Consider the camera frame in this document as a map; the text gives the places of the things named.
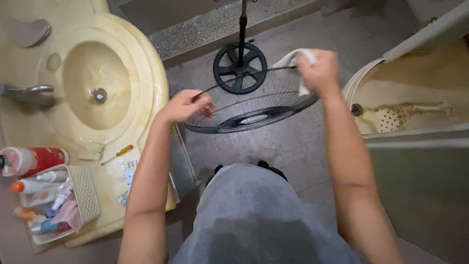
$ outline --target black wheel-shaped base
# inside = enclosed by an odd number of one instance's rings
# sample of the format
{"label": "black wheel-shaped base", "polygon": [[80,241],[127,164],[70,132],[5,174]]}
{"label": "black wheel-shaped base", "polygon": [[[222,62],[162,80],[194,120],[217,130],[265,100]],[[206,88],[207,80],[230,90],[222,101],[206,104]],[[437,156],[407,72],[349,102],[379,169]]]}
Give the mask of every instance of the black wheel-shaped base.
{"label": "black wheel-shaped base", "polygon": [[[244,43],[244,49],[248,50],[244,55],[241,63],[238,63],[238,54],[236,50],[239,48],[239,43],[230,43],[218,51],[213,61],[213,76],[217,81],[217,84],[225,91],[233,94],[247,94],[258,89],[265,80],[267,75],[267,61],[265,60],[264,54],[261,50],[250,44]],[[222,57],[227,54],[228,59],[231,63],[229,66],[220,66]],[[261,69],[256,69],[250,66],[250,63],[255,59],[260,60]],[[236,78],[234,81],[225,82],[221,79],[222,76],[229,76],[227,79]],[[251,76],[255,83],[246,85],[243,87],[243,81],[246,77]]]}

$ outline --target white basket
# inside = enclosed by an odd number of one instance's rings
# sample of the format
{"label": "white basket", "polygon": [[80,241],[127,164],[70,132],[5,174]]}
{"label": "white basket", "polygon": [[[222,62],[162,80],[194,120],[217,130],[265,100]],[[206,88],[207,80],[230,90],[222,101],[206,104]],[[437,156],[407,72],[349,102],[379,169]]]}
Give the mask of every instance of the white basket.
{"label": "white basket", "polygon": [[[90,171],[85,166],[66,166],[57,165],[47,170],[39,172],[43,174],[49,171],[64,171],[68,170],[70,179],[73,183],[73,191],[75,192],[76,203],[78,204],[78,210],[83,221],[83,225],[97,218],[101,214],[99,208],[98,196],[94,189],[93,180],[91,179]],[[49,233],[43,235],[33,235],[32,239],[34,243],[38,245],[46,244],[65,237],[73,233],[73,231],[65,231],[63,233]]]}

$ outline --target floor drain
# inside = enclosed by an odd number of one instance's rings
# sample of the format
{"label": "floor drain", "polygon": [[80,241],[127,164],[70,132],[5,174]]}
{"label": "floor drain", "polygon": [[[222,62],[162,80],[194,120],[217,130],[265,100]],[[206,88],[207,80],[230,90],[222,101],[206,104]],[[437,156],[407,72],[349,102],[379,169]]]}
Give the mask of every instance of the floor drain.
{"label": "floor drain", "polygon": [[363,107],[359,104],[352,105],[352,115],[361,116],[363,114]]}

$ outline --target sink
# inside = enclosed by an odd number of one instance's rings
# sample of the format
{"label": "sink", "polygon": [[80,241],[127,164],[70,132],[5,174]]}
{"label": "sink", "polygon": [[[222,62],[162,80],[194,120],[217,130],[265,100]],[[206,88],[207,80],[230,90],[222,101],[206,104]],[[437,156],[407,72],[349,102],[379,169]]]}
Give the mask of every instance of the sink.
{"label": "sink", "polygon": [[99,15],[56,33],[39,63],[38,83],[54,85],[57,103],[44,115],[55,134],[76,148],[135,144],[154,97],[161,96],[139,42]]}
{"label": "sink", "polygon": [[95,41],[78,44],[68,54],[62,76],[65,100],[86,126],[105,130],[125,118],[131,95],[129,74],[108,46]]}

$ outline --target toiletries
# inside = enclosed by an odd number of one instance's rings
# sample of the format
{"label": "toiletries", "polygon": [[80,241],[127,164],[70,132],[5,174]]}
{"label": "toiletries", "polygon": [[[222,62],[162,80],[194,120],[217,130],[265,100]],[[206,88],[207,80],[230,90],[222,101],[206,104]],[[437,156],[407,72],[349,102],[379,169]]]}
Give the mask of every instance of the toiletries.
{"label": "toiletries", "polygon": [[48,202],[44,204],[40,204],[38,206],[34,207],[34,210],[46,217],[54,217],[57,215],[58,210],[52,210],[52,206],[54,205],[54,202]]}
{"label": "toiletries", "polygon": [[16,194],[32,194],[40,190],[59,187],[60,185],[60,183],[44,182],[36,178],[24,178],[10,185],[10,190]]}
{"label": "toiletries", "polygon": [[53,187],[37,191],[33,194],[19,193],[19,196],[24,207],[33,207],[55,201],[55,199],[57,199],[57,194],[59,194],[60,191],[59,188],[59,186]]}
{"label": "toiletries", "polygon": [[61,148],[4,148],[1,174],[6,177],[31,176],[59,164],[68,164],[68,153]]}
{"label": "toiletries", "polygon": [[52,218],[51,224],[67,222],[71,229],[77,233],[83,225],[80,210],[76,201],[67,201],[62,205],[59,213]]}
{"label": "toiletries", "polygon": [[50,171],[42,175],[38,175],[37,179],[41,181],[47,181],[47,182],[60,182],[60,181],[66,181],[68,176],[69,176],[68,171]]}
{"label": "toiletries", "polygon": [[65,200],[72,194],[73,191],[73,183],[69,178],[60,186],[60,191],[57,194],[57,198],[55,199],[54,205],[52,206],[52,210],[57,210]]}
{"label": "toiletries", "polygon": [[13,215],[23,219],[26,222],[32,222],[32,223],[42,223],[47,220],[47,217],[37,214],[33,209],[31,208],[24,208],[24,207],[17,207],[13,211]]}
{"label": "toiletries", "polygon": [[33,224],[30,226],[31,234],[42,235],[47,233],[62,233],[71,230],[72,227],[66,222],[60,222],[57,224],[51,224],[52,219],[47,219],[41,224]]}

